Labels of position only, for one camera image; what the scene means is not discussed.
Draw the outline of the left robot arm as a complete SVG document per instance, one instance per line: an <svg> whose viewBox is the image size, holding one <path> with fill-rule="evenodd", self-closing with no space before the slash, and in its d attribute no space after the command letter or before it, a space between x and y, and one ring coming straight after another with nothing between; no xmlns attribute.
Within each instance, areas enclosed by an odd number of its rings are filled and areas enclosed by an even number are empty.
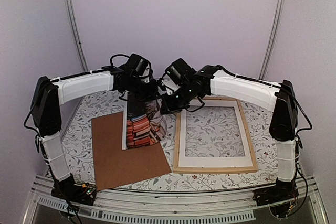
<svg viewBox="0 0 336 224"><path fill-rule="evenodd" d="M35 145L49 167L58 192L67 200L78 195L73 185L74 178L66 163L62 149L61 105L103 91L118 91L120 94L131 92L139 100L155 99L158 84L153 78L151 63L137 54L128 56L126 63L116 67L114 64L103 66L66 77L49 79L40 77L37 81L28 118L33 119L36 132Z"/></svg>

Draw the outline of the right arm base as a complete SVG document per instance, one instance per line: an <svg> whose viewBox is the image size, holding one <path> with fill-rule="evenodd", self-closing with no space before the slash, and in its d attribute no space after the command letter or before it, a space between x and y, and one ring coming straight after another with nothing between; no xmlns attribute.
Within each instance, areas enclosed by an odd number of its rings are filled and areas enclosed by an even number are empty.
<svg viewBox="0 0 336 224"><path fill-rule="evenodd" d="M257 206L275 204L269 208L271 214L276 218L287 218L299 196L296 184L282 183L271 187L254 190L253 200Z"/></svg>

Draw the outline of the books and cat photo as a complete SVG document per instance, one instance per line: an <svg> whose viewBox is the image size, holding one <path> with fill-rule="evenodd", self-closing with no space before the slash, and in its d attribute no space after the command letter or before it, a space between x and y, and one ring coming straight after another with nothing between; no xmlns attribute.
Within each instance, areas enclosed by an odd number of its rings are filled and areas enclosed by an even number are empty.
<svg viewBox="0 0 336 224"><path fill-rule="evenodd" d="M167 122L161 100L136 101L129 97L123 111L122 149L154 145L164 139Z"/></svg>

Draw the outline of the brown backing board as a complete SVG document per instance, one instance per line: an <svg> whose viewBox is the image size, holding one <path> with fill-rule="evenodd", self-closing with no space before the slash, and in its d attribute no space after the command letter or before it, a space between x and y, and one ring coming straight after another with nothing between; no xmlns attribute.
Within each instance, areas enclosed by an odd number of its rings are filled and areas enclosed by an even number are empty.
<svg viewBox="0 0 336 224"><path fill-rule="evenodd" d="M92 151L97 190L141 182L171 172L161 144L122 149L123 113L91 120Z"/></svg>

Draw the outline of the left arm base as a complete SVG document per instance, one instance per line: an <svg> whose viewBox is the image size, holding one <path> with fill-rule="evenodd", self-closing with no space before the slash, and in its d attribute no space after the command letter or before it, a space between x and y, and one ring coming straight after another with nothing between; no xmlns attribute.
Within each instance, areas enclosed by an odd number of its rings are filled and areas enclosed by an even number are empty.
<svg viewBox="0 0 336 224"><path fill-rule="evenodd" d="M97 188L90 183L76 184L75 182L61 181L54 183L51 195L56 198L93 206L97 195Z"/></svg>

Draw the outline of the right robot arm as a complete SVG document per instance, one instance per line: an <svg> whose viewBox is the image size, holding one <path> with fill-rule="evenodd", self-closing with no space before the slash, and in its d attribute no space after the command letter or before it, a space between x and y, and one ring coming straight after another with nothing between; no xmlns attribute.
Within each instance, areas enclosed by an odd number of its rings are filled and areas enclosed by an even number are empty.
<svg viewBox="0 0 336 224"><path fill-rule="evenodd" d="M271 196L276 201L282 201L291 194L290 183L297 174L296 147L301 145L298 113L304 113L304 110L295 97L290 81L262 81L234 74L221 65L206 65L196 71L179 58L166 68L159 79L159 87L165 91L162 95L163 114L188 109L193 99L201 100L207 95L246 101L272 112L269 133L276 142L277 182L280 183L272 188Z"/></svg>

